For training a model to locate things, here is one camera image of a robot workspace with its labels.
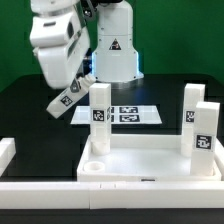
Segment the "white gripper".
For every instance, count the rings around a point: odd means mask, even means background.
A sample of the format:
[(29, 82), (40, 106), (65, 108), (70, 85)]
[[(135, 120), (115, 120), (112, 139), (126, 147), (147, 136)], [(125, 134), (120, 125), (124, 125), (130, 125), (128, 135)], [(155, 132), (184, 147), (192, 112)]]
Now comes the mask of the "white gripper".
[(70, 86), (89, 47), (89, 34), (84, 27), (64, 46), (36, 48), (35, 53), (47, 84), (53, 89)]

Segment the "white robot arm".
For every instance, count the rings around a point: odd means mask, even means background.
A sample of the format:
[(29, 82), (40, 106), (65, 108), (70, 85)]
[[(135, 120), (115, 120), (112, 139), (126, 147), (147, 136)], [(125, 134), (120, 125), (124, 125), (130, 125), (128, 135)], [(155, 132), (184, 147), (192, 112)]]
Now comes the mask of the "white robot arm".
[(126, 0), (30, 0), (30, 42), (47, 84), (70, 86), (90, 49), (87, 22), (97, 21), (91, 73), (99, 82), (129, 85), (143, 78), (133, 47), (133, 9)]

